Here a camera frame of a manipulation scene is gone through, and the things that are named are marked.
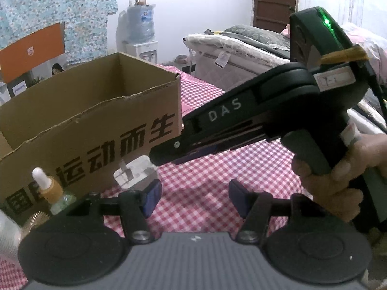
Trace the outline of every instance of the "finger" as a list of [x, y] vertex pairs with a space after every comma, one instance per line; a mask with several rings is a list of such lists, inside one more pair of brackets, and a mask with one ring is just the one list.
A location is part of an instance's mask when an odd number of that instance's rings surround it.
[[312, 174], [312, 170], [309, 165], [305, 161], [297, 159], [296, 156], [293, 157], [291, 168], [300, 178], [306, 178]]
[[[386, 162], [387, 135], [363, 134], [361, 140], [353, 144], [345, 157], [332, 169], [332, 178], [335, 181], [352, 180], [365, 171], [367, 167], [376, 167]], [[387, 177], [387, 169], [381, 169]]]
[[350, 211], [343, 211], [334, 214], [336, 217], [340, 218], [344, 222], [350, 222], [355, 219], [355, 217], [360, 214], [360, 206], [357, 206], [355, 209]]
[[335, 182], [330, 174], [318, 176], [310, 175], [301, 178], [302, 186], [315, 197], [329, 197], [348, 187], [348, 182]]
[[381, 165], [378, 165], [378, 170], [382, 177], [387, 178], [387, 164], [382, 163]]
[[363, 193], [358, 189], [345, 189], [330, 197], [317, 197], [315, 201], [334, 214], [351, 212], [363, 201]]

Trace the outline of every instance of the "orange sign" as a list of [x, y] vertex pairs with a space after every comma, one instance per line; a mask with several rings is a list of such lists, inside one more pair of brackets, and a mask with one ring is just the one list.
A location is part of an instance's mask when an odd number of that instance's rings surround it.
[[4, 82], [8, 83], [34, 67], [65, 53], [63, 23], [45, 27], [0, 51]]

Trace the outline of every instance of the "gray blanket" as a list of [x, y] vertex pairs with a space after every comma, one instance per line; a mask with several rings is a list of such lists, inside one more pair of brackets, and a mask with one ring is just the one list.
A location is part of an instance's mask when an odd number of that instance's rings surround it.
[[270, 30], [264, 30], [253, 26], [248, 25], [235, 25], [230, 28], [227, 28], [225, 33], [235, 33], [246, 36], [248, 38], [254, 39], [256, 41], [262, 42], [266, 45], [279, 45], [281, 47], [290, 48], [290, 39], [272, 32]]
[[268, 53], [274, 54], [277, 57], [289, 60], [290, 52], [289, 49], [286, 49], [285, 47], [281, 47], [281, 49], [279, 49], [279, 47], [276, 47], [275, 45], [268, 46], [265, 43], [236, 33], [223, 32], [222, 35], [240, 40], [248, 45], [252, 45], [255, 48], [262, 49]]

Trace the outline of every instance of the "table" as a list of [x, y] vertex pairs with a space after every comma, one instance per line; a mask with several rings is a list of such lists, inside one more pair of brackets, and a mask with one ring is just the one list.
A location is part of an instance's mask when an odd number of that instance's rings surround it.
[[[223, 93], [175, 67], [165, 68], [181, 74], [181, 100], [188, 108], [195, 109]], [[235, 236], [243, 220], [228, 198], [229, 181], [238, 179], [251, 191], [265, 190], [276, 198], [290, 198], [292, 193], [301, 192], [299, 178], [291, 170], [292, 157], [279, 141], [261, 141], [179, 166], [170, 163], [159, 167], [163, 196], [148, 219], [151, 231], [156, 237], [166, 231], [228, 231]], [[103, 196], [119, 192], [117, 186]], [[273, 218], [269, 231], [285, 221], [284, 217]], [[119, 217], [105, 217], [105, 224], [123, 236]], [[0, 289], [18, 290], [26, 282], [21, 269], [0, 258]]]

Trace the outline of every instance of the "mattress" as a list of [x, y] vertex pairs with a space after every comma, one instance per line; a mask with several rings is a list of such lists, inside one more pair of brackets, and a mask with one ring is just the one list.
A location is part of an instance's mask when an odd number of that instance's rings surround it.
[[[289, 62], [223, 35], [191, 34], [183, 41], [196, 64], [195, 77], [226, 92], [273, 67]], [[214, 64], [222, 51], [230, 53], [223, 68]]]

